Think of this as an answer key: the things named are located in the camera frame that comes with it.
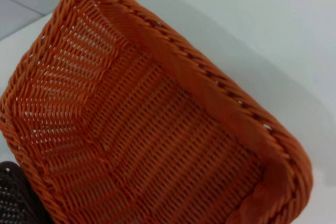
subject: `white table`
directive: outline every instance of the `white table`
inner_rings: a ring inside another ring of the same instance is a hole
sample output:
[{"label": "white table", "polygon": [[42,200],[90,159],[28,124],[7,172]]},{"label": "white table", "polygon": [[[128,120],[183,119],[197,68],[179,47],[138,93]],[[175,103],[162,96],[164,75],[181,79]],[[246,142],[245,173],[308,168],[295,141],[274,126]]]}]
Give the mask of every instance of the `white table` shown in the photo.
[{"label": "white table", "polygon": [[[336,223],[334,0],[137,0],[269,110],[311,157],[314,189],[295,224]],[[0,41],[0,93],[50,15]],[[0,136],[0,161],[14,157]]]}]

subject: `basket bottom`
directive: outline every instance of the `basket bottom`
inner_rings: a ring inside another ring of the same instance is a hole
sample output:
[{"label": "basket bottom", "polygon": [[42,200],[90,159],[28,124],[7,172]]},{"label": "basket bottom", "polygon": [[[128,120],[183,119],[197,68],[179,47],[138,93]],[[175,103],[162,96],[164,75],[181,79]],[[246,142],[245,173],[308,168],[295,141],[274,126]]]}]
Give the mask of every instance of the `basket bottom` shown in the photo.
[{"label": "basket bottom", "polygon": [[134,47],[99,78],[81,118],[53,133],[57,147],[30,155],[47,165],[41,177],[73,223],[223,223],[264,171]]}]

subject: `orange wicker basket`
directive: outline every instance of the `orange wicker basket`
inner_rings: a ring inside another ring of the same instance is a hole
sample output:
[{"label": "orange wicker basket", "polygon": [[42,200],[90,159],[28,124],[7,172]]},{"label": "orange wicker basket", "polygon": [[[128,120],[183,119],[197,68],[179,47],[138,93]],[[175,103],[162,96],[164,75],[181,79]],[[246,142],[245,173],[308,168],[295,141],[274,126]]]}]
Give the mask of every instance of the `orange wicker basket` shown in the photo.
[{"label": "orange wicker basket", "polygon": [[289,223],[301,145],[134,0],[61,0],[2,95],[0,129],[56,223]]}]

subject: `plastic rattan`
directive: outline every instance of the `plastic rattan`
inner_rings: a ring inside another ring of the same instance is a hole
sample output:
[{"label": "plastic rattan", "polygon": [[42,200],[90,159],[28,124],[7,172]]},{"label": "plastic rattan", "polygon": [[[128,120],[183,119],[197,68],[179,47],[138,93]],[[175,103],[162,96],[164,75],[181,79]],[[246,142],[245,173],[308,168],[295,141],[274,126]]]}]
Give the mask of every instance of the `plastic rattan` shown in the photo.
[{"label": "plastic rattan", "polygon": [[61,0],[0,109],[57,223],[284,224],[312,188],[295,138],[134,0]]},{"label": "plastic rattan", "polygon": [[0,163],[0,223],[53,223],[20,167]]}]

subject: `dark basket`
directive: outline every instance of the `dark basket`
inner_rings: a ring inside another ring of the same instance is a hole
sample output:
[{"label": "dark basket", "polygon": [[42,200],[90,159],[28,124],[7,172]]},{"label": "dark basket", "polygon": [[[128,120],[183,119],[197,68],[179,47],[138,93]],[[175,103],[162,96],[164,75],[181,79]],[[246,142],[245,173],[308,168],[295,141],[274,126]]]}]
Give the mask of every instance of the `dark basket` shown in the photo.
[{"label": "dark basket", "polygon": [[18,165],[0,163],[0,223],[53,223]]}]

